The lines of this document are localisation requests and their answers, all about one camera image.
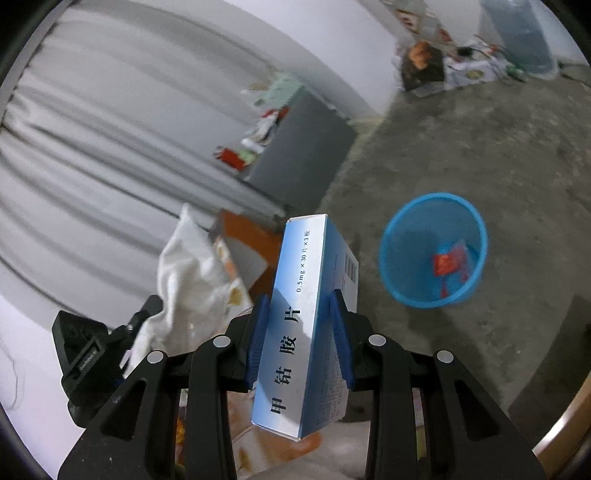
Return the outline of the dark printed bag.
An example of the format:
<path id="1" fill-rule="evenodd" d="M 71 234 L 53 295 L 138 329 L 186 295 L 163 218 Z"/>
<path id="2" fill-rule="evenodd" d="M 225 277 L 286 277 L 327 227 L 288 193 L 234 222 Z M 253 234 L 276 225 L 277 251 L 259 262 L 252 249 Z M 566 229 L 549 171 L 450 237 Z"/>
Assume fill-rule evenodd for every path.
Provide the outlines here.
<path id="1" fill-rule="evenodd" d="M 444 82 L 446 77 L 442 51 L 427 41 L 416 43 L 403 58 L 401 75 L 407 92 L 425 84 Z"/>

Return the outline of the green basket on cabinet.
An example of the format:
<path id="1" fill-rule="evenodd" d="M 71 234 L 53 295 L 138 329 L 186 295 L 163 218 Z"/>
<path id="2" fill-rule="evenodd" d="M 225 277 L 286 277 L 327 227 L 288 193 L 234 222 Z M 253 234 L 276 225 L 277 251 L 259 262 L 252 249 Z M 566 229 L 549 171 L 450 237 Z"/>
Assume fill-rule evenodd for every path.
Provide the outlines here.
<path id="1" fill-rule="evenodd" d="M 260 109 L 278 109 L 286 106 L 290 99 L 303 87 L 300 80 L 288 72 L 276 72 L 270 86 L 256 99 Z"/>

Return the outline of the blue plastic waste basket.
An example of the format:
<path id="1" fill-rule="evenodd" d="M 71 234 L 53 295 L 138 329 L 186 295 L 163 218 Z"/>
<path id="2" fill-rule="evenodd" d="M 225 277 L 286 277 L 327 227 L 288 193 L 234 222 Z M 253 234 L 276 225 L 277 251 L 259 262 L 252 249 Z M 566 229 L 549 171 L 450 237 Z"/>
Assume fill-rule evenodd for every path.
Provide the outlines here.
<path id="1" fill-rule="evenodd" d="M 442 280 L 434 275 L 433 256 L 459 240 L 468 247 L 470 277 L 463 285 L 451 277 L 450 295 L 442 299 Z M 487 228 L 474 205 L 451 193 L 431 193 L 410 201 L 391 219 L 381 240 L 379 270 L 384 286 L 398 302 L 417 309 L 441 308 L 473 296 L 488 247 Z"/>

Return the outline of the orange wooden table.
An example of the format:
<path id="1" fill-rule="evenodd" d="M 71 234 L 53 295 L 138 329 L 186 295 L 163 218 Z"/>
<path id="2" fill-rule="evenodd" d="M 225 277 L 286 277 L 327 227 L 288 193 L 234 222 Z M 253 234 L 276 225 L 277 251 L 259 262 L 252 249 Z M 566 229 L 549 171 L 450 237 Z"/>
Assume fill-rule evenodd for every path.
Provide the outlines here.
<path id="1" fill-rule="evenodd" d="M 208 238 L 221 256 L 228 276 L 240 278 L 249 296 L 273 293 L 283 236 L 256 224 L 248 217 L 221 210 Z"/>

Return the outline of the grey curtain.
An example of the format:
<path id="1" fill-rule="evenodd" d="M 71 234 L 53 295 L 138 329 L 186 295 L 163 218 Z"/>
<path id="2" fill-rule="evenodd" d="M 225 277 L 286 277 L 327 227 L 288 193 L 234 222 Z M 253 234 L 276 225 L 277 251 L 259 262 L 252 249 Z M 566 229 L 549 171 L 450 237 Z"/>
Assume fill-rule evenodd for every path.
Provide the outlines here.
<path id="1" fill-rule="evenodd" d="M 48 327 L 114 324 L 156 289 L 181 208 L 263 225 L 279 204 L 214 158 L 256 121 L 265 60 L 138 1 L 45 1 L 1 58 L 1 294 Z"/>

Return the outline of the large blue water jug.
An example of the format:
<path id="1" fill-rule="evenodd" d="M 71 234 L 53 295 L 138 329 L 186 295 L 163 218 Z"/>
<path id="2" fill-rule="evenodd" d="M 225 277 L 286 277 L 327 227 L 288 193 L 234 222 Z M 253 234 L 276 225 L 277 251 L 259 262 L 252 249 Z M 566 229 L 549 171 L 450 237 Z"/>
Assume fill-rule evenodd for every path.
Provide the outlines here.
<path id="1" fill-rule="evenodd" d="M 483 0 L 481 5 L 512 63 L 532 76 L 556 73 L 556 62 L 529 1 Z"/>

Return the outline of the grey cabinet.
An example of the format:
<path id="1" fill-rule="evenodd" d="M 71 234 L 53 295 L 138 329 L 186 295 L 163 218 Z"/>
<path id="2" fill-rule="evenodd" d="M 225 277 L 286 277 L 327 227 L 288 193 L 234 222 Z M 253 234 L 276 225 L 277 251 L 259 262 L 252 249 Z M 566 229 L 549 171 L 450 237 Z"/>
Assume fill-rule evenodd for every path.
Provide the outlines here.
<path id="1" fill-rule="evenodd" d="M 310 214 L 346 160 L 356 131 L 305 88 L 287 107 L 270 145 L 239 178 L 291 215 Z"/>

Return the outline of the patterned tablecloth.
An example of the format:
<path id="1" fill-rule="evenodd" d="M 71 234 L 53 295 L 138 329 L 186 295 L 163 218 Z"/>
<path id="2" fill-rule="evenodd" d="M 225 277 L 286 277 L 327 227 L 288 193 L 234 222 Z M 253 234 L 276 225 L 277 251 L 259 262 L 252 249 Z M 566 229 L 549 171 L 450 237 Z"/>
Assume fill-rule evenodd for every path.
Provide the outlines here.
<path id="1" fill-rule="evenodd" d="M 370 423 L 338 421 L 301 440 L 290 440 L 252 424 L 254 394 L 229 393 L 228 418 L 235 469 L 249 479 L 273 467 L 305 466 L 329 471 L 336 478 L 365 477 Z"/>

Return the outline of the red snack wrapper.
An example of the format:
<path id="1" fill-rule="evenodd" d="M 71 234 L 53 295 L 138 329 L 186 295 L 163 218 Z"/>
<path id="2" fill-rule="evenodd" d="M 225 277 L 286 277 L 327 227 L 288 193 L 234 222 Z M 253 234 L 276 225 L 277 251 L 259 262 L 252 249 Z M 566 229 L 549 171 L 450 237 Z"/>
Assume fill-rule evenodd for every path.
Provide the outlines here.
<path id="1" fill-rule="evenodd" d="M 440 296 L 442 299 L 450 295 L 448 281 L 455 276 L 461 285 L 465 284 L 469 277 L 469 254 L 464 240 L 454 243 L 446 252 L 433 256 L 434 275 L 442 280 Z"/>

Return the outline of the blue white medicine box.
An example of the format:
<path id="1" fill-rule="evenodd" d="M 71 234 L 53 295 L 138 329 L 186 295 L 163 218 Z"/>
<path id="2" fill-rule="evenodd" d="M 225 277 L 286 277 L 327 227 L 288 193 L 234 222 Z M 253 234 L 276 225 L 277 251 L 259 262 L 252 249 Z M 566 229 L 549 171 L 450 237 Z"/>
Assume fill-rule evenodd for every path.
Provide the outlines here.
<path id="1" fill-rule="evenodd" d="M 359 262 L 328 215 L 287 221 L 264 338 L 252 423 L 291 440 L 321 430 L 346 412 L 329 317 L 339 291 L 358 306 Z"/>

